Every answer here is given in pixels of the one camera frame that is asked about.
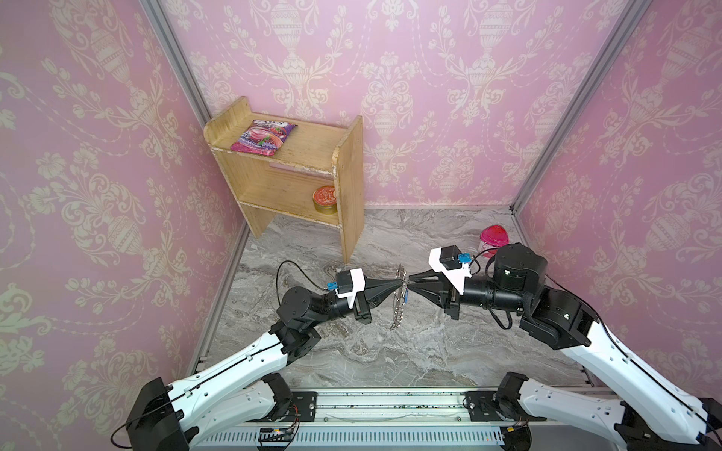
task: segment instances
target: black cable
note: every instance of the black cable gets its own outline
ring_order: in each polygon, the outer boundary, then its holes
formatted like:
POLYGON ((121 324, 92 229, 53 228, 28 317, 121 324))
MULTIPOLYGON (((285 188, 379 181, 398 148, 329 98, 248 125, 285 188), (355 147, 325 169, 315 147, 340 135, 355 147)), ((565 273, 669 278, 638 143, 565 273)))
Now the black cable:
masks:
POLYGON ((514 325, 511 322, 511 313, 509 313, 508 311, 506 312, 506 319, 509 321, 509 324, 507 324, 507 325, 503 325, 501 323, 501 321, 499 321, 499 317, 496 316, 496 313, 494 313, 494 310, 489 309, 489 313, 492 314, 492 318, 494 318, 494 321, 496 321, 497 324, 499 325, 499 327, 501 327, 503 330, 509 330, 509 329, 511 329, 511 326, 514 325))
MULTIPOLYGON (((284 447, 281 449, 281 451, 285 451, 286 448, 288 448, 288 447, 293 443, 293 439, 295 439, 295 438, 296 438, 296 435, 298 434, 298 428, 301 426, 301 421, 299 420, 300 415, 298 414, 298 407, 296 407, 295 404, 292 404, 291 406, 296 410, 296 415, 295 415, 295 418, 293 419, 293 422, 291 423, 291 427, 288 428, 288 429, 286 429, 286 432, 288 432, 288 431, 290 430, 290 431, 293 433, 293 435, 292 435, 291 438, 289 439, 288 443, 286 443, 286 446, 284 446, 284 447)), ((261 438, 259 437, 259 438, 258 438, 258 443, 261 444, 261 448, 263 448, 263 447, 266 447, 266 446, 264 445, 264 443, 268 443, 268 442, 279 442, 279 440, 277 440, 277 438, 278 438, 278 437, 267 437, 267 438, 265 438, 265 439, 261 439, 261 438)))
POLYGON ((144 418, 145 416, 148 416, 148 415, 150 415, 151 413, 157 412, 157 411, 159 411, 160 409, 166 407, 166 406, 169 405, 169 404, 173 404, 173 402, 181 399, 181 398, 182 398, 183 396, 185 396, 185 395, 186 395, 185 393, 181 393, 180 395, 176 396, 175 398, 173 398, 172 400, 168 401, 167 403, 162 404, 161 406, 158 406, 158 407, 154 408, 154 409, 151 410, 150 412, 143 413, 141 416, 137 416, 137 417, 135 417, 134 419, 132 419, 132 420, 130 420, 130 421, 126 421, 125 423, 123 423, 122 425, 120 425, 115 431, 113 431, 113 433, 110 435, 110 443, 112 443, 114 447, 116 447, 116 448, 121 448, 122 450, 132 450, 133 447, 131 447, 131 446, 123 446, 123 445, 117 444, 116 441, 113 439, 113 438, 116 436, 116 434, 119 433, 122 428, 128 426, 129 424, 134 423, 135 421, 138 421, 139 419, 144 418))
MULTIPOLYGON (((254 353, 254 354, 251 354, 251 357, 252 357, 252 356, 255 356, 255 355, 257 355, 257 354, 260 354, 261 352, 268 351, 270 348, 273 348, 273 347, 278 346, 278 345, 283 346, 282 340, 279 340, 278 343, 273 344, 273 345, 271 345, 271 346, 268 346, 268 347, 266 347, 266 348, 263 348, 262 350, 257 351, 257 352, 254 353)), ((222 375, 223 373, 225 373, 225 372, 228 371, 229 369, 233 368, 234 366, 238 365, 239 363, 245 362, 247 358, 248 358, 248 357, 243 357, 243 358, 242 358, 241 360, 239 360, 238 362, 230 365, 229 367, 226 367, 226 368, 222 369, 221 371, 218 371, 216 374, 212 375, 211 377, 208 377, 207 379, 204 379, 204 380, 202 380, 201 382, 198 382, 198 384, 195 385, 193 388, 191 388, 188 392, 191 393, 193 390, 196 390, 196 389, 200 388, 201 385, 203 385, 204 383, 210 381, 211 379, 213 379, 213 378, 215 378, 215 377, 217 377, 217 376, 222 375)), ((180 395, 176 396, 175 398, 173 398, 172 400, 168 401, 167 403, 164 403, 164 404, 162 404, 161 406, 158 406, 158 407, 154 408, 153 410, 151 410, 151 411, 149 411, 149 412, 143 413, 142 415, 137 416, 136 418, 134 418, 134 419, 132 419, 132 420, 126 421, 125 423, 123 423, 122 425, 120 425, 115 431, 113 431, 113 433, 110 435, 110 443, 112 443, 114 447, 116 447, 116 448, 121 448, 122 450, 132 450, 133 447, 123 446, 123 445, 117 444, 116 441, 113 439, 114 436, 115 436, 117 433, 119 433, 122 428, 127 427, 128 425, 134 423, 135 421, 138 421, 139 419, 145 418, 146 416, 150 415, 151 413, 157 412, 157 411, 160 410, 161 408, 164 408, 164 407, 166 407, 166 406, 168 406, 168 405, 170 405, 170 404, 173 404, 174 402, 176 402, 177 400, 181 399, 183 396, 186 396, 187 394, 188 394, 188 393, 181 393, 180 395)))
POLYGON ((614 345, 614 347, 616 347, 616 348, 619 350, 619 352, 621 352, 624 357, 626 357, 627 359, 629 359, 629 361, 632 362, 637 368, 641 369, 642 372, 643 372, 645 375, 647 375, 647 377, 649 377, 650 379, 652 379, 652 381, 654 381, 654 383, 656 383, 657 385, 659 385, 659 386, 662 388, 662 390, 666 391, 667 394, 669 394, 671 397, 673 397, 674 399, 676 399, 680 404, 682 404, 684 407, 686 407, 687 410, 689 410, 690 412, 695 412, 695 415, 696 415, 700 420, 704 421, 707 426, 709 426, 709 428, 711 429, 711 431, 714 433, 715 437, 717 437, 718 442, 720 442, 720 443, 722 444, 722 440, 720 440, 719 434, 717 433, 717 431, 715 430, 715 428, 710 424, 709 421, 707 421, 706 419, 704 419, 700 414, 698 414, 692 407, 690 407, 690 406, 689 406, 687 403, 685 403, 683 400, 679 399, 674 393, 672 393, 669 389, 667 389, 667 387, 665 387, 664 385, 662 385, 662 383, 659 382, 653 375, 649 374, 649 372, 648 372, 646 369, 644 369, 641 365, 639 365, 637 362, 635 362, 634 359, 632 359, 631 357, 629 357, 629 354, 627 354, 624 349, 622 349, 621 347, 619 347, 619 345, 617 344, 617 341, 614 340, 614 339, 612 338, 611 333, 609 333, 609 329, 607 328, 606 324, 604 324, 604 320, 601 319, 600 314, 597 313, 597 311, 594 309, 594 307, 592 307, 592 306, 591 306, 587 301, 585 301, 584 299, 580 298, 580 297, 577 296, 576 294, 574 294, 574 293, 572 293, 571 291, 569 291, 568 289, 566 289, 566 288, 565 288, 563 285, 561 285, 559 282, 555 281, 549 274, 547 274, 547 278, 548 278, 550 281, 554 282, 559 288, 561 288, 561 289, 563 289, 564 291, 566 291, 567 293, 575 296, 577 299, 579 299, 581 302, 583 302, 584 305, 586 305, 587 307, 589 307, 589 308, 591 309, 591 311, 594 312, 594 314, 596 315, 596 317, 599 318, 599 324, 601 325, 601 328, 604 329, 604 333, 605 333, 606 336, 609 338, 609 340, 612 342, 612 344, 614 345))
POLYGON ((494 263, 494 260, 496 260, 496 254, 492 255, 491 257, 489 257, 489 260, 487 260, 487 266, 486 268, 484 268, 484 274, 486 274, 487 277, 489 277, 489 267, 492 265, 492 263, 494 263))
POLYGON ((278 269, 276 270, 276 300, 278 301, 279 307, 280 307, 280 305, 281 305, 281 296, 280 296, 279 293, 278 293, 278 275, 279 275, 279 273, 281 272, 281 267, 283 266, 284 263, 291 263, 293 266, 295 266, 296 268, 298 268, 298 270, 301 271, 301 274, 303 274, 303 276, 304 276, 313 286, 315 286, 316 288, 318 288, 318 289, 320 289, 321 291, 324 291, 324 292, 327 292, 327 291, 328 291, 327 288, 323 288, 322 286, 317 285, 316 282, 314 282, 313 280, 311 280, 311 277, 309 277, 308 274, 306 274, 306 273, 304 272, 304 270, 301 269, 301 267, 298 265, 298 263, 294 262, 293 260, 283 260, 283 261, 281 262, 281 264, 278 265, 278 269))
POLYGON ((473 273, 472 276, 476 276, 476 275, 477 275, 478 273, 480 273, 481 270, 482 270, 482 265, 481 265, 481 263, 479 263, 479 261, 477 260, 477 258, 481 257, 482 255, 484 255, 485 253, 489 252, 490 250, 496 250, 496 249, 498 249, 498 248, 487 248, 487 249, 484 249, 484 250, 481 251, 480 253, 476 254, 476 255, 474 256, 474 258, 471 259, 471 262, 472 262, 472 263, 473 263, 473 262, 476 262, 476 263, 477 263, 477 266, 479 266, 479 269, 477 269, 477 272, 473 273))

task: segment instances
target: pink lid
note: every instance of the pink lid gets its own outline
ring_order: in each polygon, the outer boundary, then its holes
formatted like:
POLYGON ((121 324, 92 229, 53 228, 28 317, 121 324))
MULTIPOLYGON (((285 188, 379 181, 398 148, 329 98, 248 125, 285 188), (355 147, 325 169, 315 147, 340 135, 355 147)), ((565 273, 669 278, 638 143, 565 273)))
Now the pink lid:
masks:
MULTIPOLYGON (((481 238, 485 244, 488 244, 489 247, 501 248, 502 246, 509 244, 509 234, 506 232, 504 227, 501 227, 499 224, 488 226, 486 229, 482 230, 482 234, 479 238, 481 238)), ((496 250, 490 250, 485 253, 484 256, 491 257, 495 253, 496 250)))

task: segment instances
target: marble floor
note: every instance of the marble floor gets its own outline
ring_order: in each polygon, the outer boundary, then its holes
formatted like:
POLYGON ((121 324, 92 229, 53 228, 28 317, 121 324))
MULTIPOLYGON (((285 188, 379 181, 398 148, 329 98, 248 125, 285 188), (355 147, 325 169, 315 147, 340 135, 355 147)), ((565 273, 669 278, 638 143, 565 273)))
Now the marble floor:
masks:
MULTIPOLYGON (((347 268, 362 267, 371 278, 391 278, 403 263, 409 273, 428 269, 429 249, 456 244, 474 252, 479 233, 501 224, 512 242, 519 235, 507 209, 367 210, 366 226, 347 268)), ((283 260, 296 261, 325 286, 343 269, 339 233, 277 215, 260 239, 248 239, 213 339, 208 363, 247 346, 277 321, 274 277, 283 260)), ((281 296, 294 285, 313 287, 291 265, 279 279, 281 296)), ((404 320, 390 331, 391 298, 374 309, 373 322, 343 318, 317 327, 321 342, 282 370, 292 387, 496 386, 507 371, 552 385, 585 381, 580 367, 515 326, 501 330, 485 310, 461 306, 451 320, 425 298, 409 293, 404 320)))

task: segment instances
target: wooden shelf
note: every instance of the wooden shelf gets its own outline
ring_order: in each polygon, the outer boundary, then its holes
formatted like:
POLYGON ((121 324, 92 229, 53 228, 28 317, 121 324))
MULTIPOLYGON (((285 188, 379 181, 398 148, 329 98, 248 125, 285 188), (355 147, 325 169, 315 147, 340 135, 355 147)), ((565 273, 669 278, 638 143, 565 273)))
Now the wooden shelf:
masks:
POLYGON ((268 168, 237 196, 238 202, 308 221, 340 228, 339 214, 323 214, 313 205, 313 191, 333 180, 268 168))
POLYGON ((254 113, 241 97, 206 124, 204 137, 255 237, 276 213, 329 225, 340 230, 349 262, 364 227, 361 116, 349 128, 326 126, 254 113), (272 157, 230 150, 255 119, 289 121, 296 128, 272 157), (324 185, 336 191, 335 214, 319 213, 313 205, 313 192, 324 185))
POLYGON ((272 157, 257 154, 245 154, 249 158, 269 161, 304 169, 319 174, 331 175, 331 157, 334 148, 346 132, 345 128, 326 126, 320 123, 297 121, 260 113, 250 113, 233 123, 228 130, 210 143, 216 151, 237 154, 230 149, 240 135, 257 119, 265 121, 288 121, 296 124, 280 149, 272 157))

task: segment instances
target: white arm casing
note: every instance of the white arm casing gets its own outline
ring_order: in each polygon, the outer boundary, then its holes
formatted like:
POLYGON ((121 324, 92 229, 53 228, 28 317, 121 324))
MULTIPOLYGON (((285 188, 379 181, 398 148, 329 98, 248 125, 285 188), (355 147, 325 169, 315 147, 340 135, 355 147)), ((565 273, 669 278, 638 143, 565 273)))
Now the white arm casing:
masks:
POLYGON ((183 411, 180 428, 186 431, 198 426, 201 430, 191 440, 191 447, 221 430, 219 424, 228 427, 267 415, 274 406, 273 392, 268 385, 257 382, 254 390, 243 389, 286 366, 287 356, 281 348, 283 344, 278 337, 264 333, 226 360, 172 383, 173 389, 168 392, 170 399, 183 395, 173 402, 175 411, 183 411), (207 382, 194 389, 205 380, 207 382))
POLYGON ((526 413, 561 421, 597 434, 623 450, 627 443, 615 423, 621 423, 625 407, 618 399, 590 398, 559 388, 548 387, 534 379, 525 381, 519 390, 519 405, 526 413))
MULTIPOLYGON (((698 413, 707 419, 707 412, 703 408, 702 401, 669 382, 614 335, 612 335, 612 339, 614 339, 614 343, 612 343, 605 334, 602 324, 592 323, 587 338, 591 341, 590 346, 574 346, 562 349, 562 353, 582 364, 614 390, 621 399, 639 413, 649 428, 660 438, 669 442, 698 444, 697 436, 707 431, 705 422, 695 415, 698 413), (631 359, 664 385, 667 390, 692 407, 692 410, 687 409, 665 392, 630 359, 624 357, 614 344, 622 348, 631 359)), ((551 415, 549 417, 564 421, 551 415)), ((591 431, 581 425, 585 423, 588 423, 587 419, 581 419, 579 424, 572 420, 568 422, 571 426, 591 431)))

